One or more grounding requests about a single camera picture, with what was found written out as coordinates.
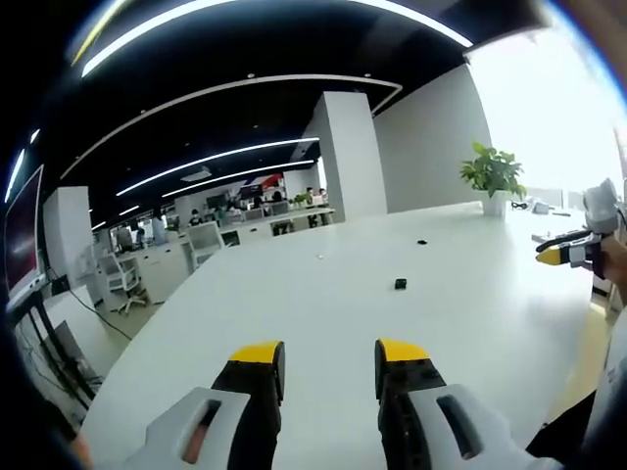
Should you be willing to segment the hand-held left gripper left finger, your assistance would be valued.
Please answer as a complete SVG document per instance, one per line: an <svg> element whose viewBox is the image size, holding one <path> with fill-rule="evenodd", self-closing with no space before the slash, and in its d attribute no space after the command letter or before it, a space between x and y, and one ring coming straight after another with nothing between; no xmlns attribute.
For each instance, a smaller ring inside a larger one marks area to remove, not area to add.
<svg viewBox="0 0 627 470"><path fill-rule="evenodd" d="M245 346L210 388L195 388L146 429L123 469L270 469L281 430L285 347Z"/></svg>

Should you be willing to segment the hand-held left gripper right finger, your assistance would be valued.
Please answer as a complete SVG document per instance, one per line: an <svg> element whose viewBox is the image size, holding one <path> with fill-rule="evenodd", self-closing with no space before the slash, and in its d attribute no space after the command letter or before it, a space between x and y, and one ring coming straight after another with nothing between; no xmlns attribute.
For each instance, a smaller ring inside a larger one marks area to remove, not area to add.
<svg viewBox="0 0 627 470"><path fill-rule="evenodd" d="M378 339L374 346L378 429L389 469L560 469L512 438L496 411L464 386L449 385L422 348Z"/></svg>

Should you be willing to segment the person's right hand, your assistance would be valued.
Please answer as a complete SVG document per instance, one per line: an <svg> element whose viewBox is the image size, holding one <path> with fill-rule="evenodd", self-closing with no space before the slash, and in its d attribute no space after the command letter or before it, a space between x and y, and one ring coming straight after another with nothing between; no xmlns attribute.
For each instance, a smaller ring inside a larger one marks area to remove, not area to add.
<svg viewBox="0 0 627 470"><path fill-rule="evenodd" d="M612 282L626 277L626 246L613 237L602 241L604 256L603 274Z"/></svg>

